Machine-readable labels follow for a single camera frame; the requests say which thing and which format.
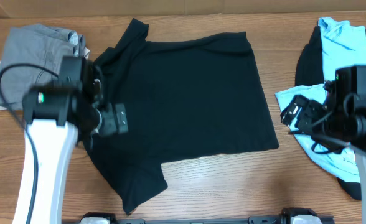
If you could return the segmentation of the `black t-shirt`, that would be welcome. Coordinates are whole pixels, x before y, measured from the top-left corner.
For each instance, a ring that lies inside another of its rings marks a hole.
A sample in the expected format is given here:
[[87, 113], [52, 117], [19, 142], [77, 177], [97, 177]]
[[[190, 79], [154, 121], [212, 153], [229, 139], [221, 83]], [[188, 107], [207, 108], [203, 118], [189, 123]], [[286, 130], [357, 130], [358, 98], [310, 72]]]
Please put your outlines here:
[[105, 101], [125, 108], [128, 130], [85, 149], [125, 213], [166, 190], [165, 162], [279, 146], [244, 32], [150, 42], [148, 31], [133, 19], [95, 60]]

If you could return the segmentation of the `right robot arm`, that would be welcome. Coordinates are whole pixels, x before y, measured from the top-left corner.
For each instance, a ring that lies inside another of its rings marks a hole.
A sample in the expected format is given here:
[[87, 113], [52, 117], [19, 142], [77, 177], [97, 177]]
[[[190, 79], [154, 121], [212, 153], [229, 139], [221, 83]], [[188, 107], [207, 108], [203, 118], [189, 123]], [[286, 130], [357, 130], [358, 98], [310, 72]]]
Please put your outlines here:
[[366, 223], [366, 66], [340, 68], [326, 81], [323, 103], [294, 95], [281, 112], [281, 122], [294, 124], [295, 134], [310, 136], [327, 153], [345, 148], [355, 152], [362, 194], [362, 221]]

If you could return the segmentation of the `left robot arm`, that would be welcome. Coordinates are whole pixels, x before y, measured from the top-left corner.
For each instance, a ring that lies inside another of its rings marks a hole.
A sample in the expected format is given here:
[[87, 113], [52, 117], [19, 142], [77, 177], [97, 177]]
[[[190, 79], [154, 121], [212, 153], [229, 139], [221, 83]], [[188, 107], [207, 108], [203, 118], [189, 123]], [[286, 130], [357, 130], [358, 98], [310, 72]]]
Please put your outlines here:
[[103, 74], [83, 57], [64, 57], [59, 74], [22, 100], [25, 156], [13, 223], [61, 223], [75, 145], [128, 131], [123, 104], [103, 100]]

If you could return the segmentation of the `black garment under pile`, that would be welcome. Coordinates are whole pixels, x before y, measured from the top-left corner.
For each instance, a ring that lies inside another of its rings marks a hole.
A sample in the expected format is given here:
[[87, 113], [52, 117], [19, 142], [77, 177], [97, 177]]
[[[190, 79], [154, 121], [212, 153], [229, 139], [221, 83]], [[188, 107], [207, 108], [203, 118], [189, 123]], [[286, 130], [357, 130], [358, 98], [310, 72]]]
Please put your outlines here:
[[[305, 45], [296, 67], [295, 86], [322, 84], [322, 40], [320, 28], [315, 26], [309, 43]], [[361, 200], [361, 186], [356, 182], [346, 182], [340, 178], [337, 179], [339, 185], [354, 200]]]

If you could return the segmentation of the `light blue printed t-shirt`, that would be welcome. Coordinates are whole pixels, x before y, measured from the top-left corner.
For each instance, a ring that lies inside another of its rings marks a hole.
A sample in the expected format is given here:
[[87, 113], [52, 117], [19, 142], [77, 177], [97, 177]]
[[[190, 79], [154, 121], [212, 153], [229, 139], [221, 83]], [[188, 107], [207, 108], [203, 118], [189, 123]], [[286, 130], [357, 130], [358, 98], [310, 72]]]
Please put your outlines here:
[[[322, 47], [322, 80], [334, 80], [338, 68], [351, 65], [366, 65], [366, 29], [351, 26], [349, 21], [337, 22], [330, 17], [318, 20]], [[303, 95], [322, 103], [327, 92], [321, 84], [308, 87], [301, 85], [276, 93], [281, 110], [285, 109], [294, 95]], [[327, 153], [327, 149], [316, 144], [309, 136], [296, 135], [300, 146], [309, 158], [330, 174], [344, 182], [360, 182], [353, 150], [346, 148], [341, 154]]]

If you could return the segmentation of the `folded grey trousers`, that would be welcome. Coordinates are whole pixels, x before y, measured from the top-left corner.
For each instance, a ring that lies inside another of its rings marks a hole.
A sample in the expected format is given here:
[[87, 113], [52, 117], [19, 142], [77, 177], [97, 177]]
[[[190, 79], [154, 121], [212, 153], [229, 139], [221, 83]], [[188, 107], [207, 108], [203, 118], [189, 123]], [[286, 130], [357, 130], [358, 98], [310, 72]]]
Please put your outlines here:
[[[4, 44], [0, 70], [29, 63], [57, 73], [64, 56], [87, 58], [89, 53], [84, 36], [74, 30], [42, 24], [13, 27]], [[2, 92], [9, 106], [20, 110], [22, 98], [32, 85], [47, 83], [53, 78], [39, 68], [14, 67], [2, 76]]]

